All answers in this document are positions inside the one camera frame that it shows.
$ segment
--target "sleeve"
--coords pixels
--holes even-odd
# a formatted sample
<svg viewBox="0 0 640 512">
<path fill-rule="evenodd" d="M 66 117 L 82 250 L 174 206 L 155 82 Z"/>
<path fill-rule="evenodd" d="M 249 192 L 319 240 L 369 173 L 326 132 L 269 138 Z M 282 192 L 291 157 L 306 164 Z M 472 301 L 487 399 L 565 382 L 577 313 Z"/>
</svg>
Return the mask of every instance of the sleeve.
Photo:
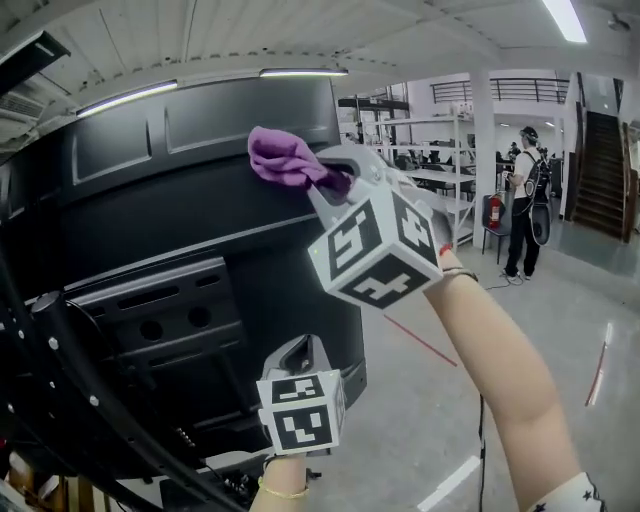
<svg viewBox="0 0 640 512">
<path fill-rule="evenodd" d="M 516 168 L 513 172 L 519 176 L 524 176 L 526 180 L 533 168 L 533 164 L 534 162 L 529 155 L 520 153 L 516 158 Z"/>
<path fill-rule="evenodd" d="M 528 512 L 606 512 L 598 490 L 586 473 L 558 487 L 532 506 Z"/>
</svg>

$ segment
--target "backpack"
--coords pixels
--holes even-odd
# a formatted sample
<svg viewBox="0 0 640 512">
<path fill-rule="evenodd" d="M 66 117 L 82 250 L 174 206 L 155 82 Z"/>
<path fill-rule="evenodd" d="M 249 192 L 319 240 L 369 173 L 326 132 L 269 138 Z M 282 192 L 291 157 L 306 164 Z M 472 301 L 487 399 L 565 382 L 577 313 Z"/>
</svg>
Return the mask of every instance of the backpack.
<svg viewBox="0 0 640 512">
<path fill-rule="evenodd" d="M 549 176 L 551 175 L 551 172 L 549 164 L 544 158 L 536 160 L 528 151 L 525 151 L 524 153 L 529 155 L 529 158 L 531 158 L 531 161 L 533 162 L 533 167 L 529 171 L 529 176 L 524 183 L 524 193 L 528 198 L 533 198 L 536 195 L 536 192 L 539 192 L 541 189 L 544 191 L 549 183 Z"/>
</svg>

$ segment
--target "fire extinguisher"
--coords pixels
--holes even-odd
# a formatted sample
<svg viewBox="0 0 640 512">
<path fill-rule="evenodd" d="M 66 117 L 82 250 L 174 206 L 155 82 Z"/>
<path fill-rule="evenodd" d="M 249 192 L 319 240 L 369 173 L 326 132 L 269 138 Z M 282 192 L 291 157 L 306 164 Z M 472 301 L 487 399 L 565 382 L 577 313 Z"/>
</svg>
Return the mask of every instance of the fire extinguisher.
<svg viewBox="0 0 640 512">
<path fill-rule="evenodd" d="M 489 228 L 497 229 L 500 227 L 500 196 L 495 195 L 489 199 Z"/>
</svg>

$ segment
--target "ceiling light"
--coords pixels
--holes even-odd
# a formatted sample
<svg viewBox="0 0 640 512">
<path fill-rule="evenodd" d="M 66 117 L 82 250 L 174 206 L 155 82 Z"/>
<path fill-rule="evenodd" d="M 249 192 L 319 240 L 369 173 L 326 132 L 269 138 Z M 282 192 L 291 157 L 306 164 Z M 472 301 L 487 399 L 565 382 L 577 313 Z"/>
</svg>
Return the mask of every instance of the ceiling light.
<svg viewBox="0 0 640 512">
<path fill-rule="evenodd" d="M 564 38 L 571 43 L 586 43 L 587 38 L 580 25 L 571 0 L 542 0 L 547 6 Z"/>
<path fill-rule="evenodd" d="M 98 112 L 102 112 L 103 110 L 107 110 L 109 108 L 122 105 L 123 103 L 128 103 L 130 101 L 137 100 L 139 98 L 144 98 L 146 96 L 151 96 L 152 94 L 158 94 L 161 92 L 170 91 L 172 89 L 175 89 L 176 87 L 178 87 L 178 82 L 176 82 L 175 80 L 171 82 L 165 82 L 162 84 L 152 85 L 151 87 L 129 92 L 127 94 L 123 94 L 122 96 L 110 98 L 101 103 L 96 103 L 95 105 L 91 105 L 90 107 L 78 110 L 78 112 L 76 113 L 76 116 L 78 118 L 91 116 L 93 114 L 97 114 Z"/>
<path fill-rule="evenodd" d="M 263 69 L 258 75 L 260 78 L 273 77 L 273 76 L 345 76 L 349 71 L 346 69 L 289 69 L 289 68 L 276 68 L 276 69 Z"/>
</svg>

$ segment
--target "floor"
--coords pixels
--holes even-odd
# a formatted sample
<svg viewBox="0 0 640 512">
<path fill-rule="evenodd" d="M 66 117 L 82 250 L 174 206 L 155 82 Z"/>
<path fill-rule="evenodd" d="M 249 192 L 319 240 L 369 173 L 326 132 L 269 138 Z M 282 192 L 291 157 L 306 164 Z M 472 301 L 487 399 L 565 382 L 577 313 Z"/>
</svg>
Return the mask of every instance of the floor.
<svg viewBox="0 0 640 512">
<path fill-rule="evenodd" d="M 557 222 L 551 232 L 549 247 L 640 285 L 640 236 L 636 233 L 631 235 L 631 243 L 624 244 L 580 224 Z"/>
<path fill-rule="evenodd" d="M 494 252 L 483 256 L 467 245 L 459 255 L 483 286 L 504 284 Z M 620 290 L 604 270 L 545 248 L 531 282 L 490 293 L 547 361 L 583 467 L 609 510 L 631 512 L 640 509 L 640 297 L 635 302 L 618 297 Z M 479 397 L 435 314 L 417 298 L 389 317 L 441 355 L 381 314 L 363 313 L 369 384 L 348 411 L 341 446 L 331 457 L 309 461 L 323 473 L 312 485 L 310 512 L 417 510 L 441 482 L 478 455 Z M 597 400 L 585 407 L 607 338 Z M 490 419 L 487 430 L 486 510 L 515 511 Z M 238 456 L 210 463 L 225 465 Z M 431 510 L 477 510 L 478 483 L 476 469 Z M 157 485 L 137 481 L 130 486 L 159 502 Z"/>
</svg>

